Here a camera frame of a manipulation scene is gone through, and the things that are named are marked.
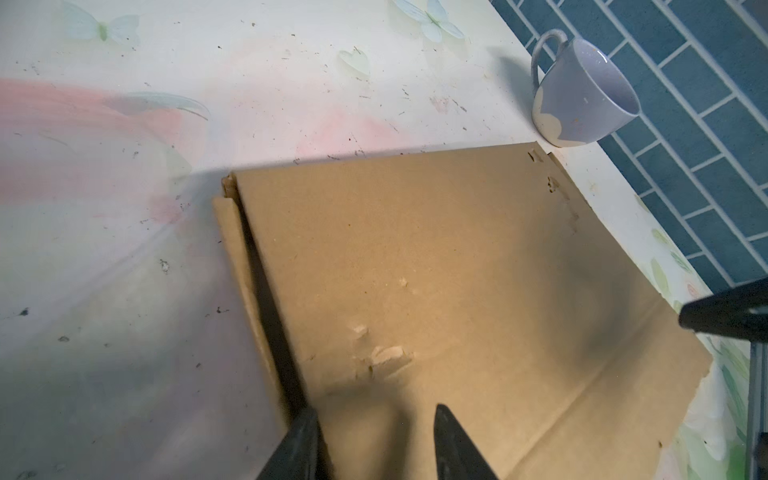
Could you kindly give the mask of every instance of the light purple mug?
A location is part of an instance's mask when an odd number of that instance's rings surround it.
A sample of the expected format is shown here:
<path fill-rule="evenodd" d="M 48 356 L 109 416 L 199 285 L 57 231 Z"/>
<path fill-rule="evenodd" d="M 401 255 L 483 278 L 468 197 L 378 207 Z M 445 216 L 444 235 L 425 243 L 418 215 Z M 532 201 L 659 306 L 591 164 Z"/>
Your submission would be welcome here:
<path fill-rule="evenodd" d="M 538 82 L 538 57 L 548 38 L 558 41 L 554 64 Z M 531 54 L 533 123 L 558 147 L 600 140 L 640 114 L 632 85 L 603 52 L 562 30 L 544 33 Z"/>

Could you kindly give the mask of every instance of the cardboard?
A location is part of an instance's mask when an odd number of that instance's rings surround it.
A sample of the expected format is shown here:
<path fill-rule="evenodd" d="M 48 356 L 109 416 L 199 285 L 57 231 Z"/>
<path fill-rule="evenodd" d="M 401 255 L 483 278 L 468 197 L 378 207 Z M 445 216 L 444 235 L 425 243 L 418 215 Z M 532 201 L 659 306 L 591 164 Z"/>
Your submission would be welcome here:
<path fill-rule="evenodd" d="M 439 402 L 499 478 L 651 478 L 710 355 L 538 144 L 225 180 L 277 404 L 317 408 L 333 478 L 436 478 Z"/>

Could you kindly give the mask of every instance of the torn cardboard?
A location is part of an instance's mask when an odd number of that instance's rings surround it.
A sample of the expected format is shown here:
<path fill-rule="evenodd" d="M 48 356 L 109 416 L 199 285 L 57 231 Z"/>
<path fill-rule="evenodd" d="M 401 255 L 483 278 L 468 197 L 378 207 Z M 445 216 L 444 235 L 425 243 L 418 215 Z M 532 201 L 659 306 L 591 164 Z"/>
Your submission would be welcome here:
<path fill-rule="evenodd" d="M 439 402 L 499 478 L 653 475 L 711 358 L 538 144 L 225 180 L 276 404 L 318 410 L 333 478 L 436 478 Z"/>

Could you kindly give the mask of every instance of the floral pattern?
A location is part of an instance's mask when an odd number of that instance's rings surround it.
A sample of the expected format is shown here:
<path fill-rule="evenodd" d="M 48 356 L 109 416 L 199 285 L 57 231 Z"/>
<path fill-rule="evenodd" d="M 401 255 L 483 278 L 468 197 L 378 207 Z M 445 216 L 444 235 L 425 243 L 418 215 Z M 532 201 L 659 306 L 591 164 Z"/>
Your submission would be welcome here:
<path fill-rule="evenodd" d="M 638 210 L 656 223 L 642 199 Z M 661 226 L 650 229 L 649 260 L 630 255 L 676 312 L 711 292 Z M 746 399 L 750 377 L 748 342 L 699 335 L 713 365 L 688 407 L 674 442 L 663 447 L 654 480 L 741 480 L 746 461 Z"/>

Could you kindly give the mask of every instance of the butterfly decal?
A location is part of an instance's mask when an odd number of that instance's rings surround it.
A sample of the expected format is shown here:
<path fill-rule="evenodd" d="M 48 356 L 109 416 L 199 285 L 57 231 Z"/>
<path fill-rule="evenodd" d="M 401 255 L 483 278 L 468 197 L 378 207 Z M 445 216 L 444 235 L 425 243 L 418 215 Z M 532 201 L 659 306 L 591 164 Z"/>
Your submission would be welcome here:
<path fill-rule="evenodd" d="M 65 33 L 69 38 L 77 40 L 92 40 L 108 38 L 126 47 L 139 45 L 136 28 L 139 26 L 138 15 L 123 15 L 115 20 L 104 23 L 98 22 L 90 13 L 77 5 L 62 2 L 64 5 Z"/>
<path fill-rule="evenodd" d="M 442 31 L 453 37 L 464 38 L 461 30 L 448 21 L 448 12 L 440 5 L 439 0 L 427 0 L 427 11 L 424 12 L 408 0 L 392 0 L 403 13 L 422 24 L 424 36 L 435 43 L 442 41 Z"/>

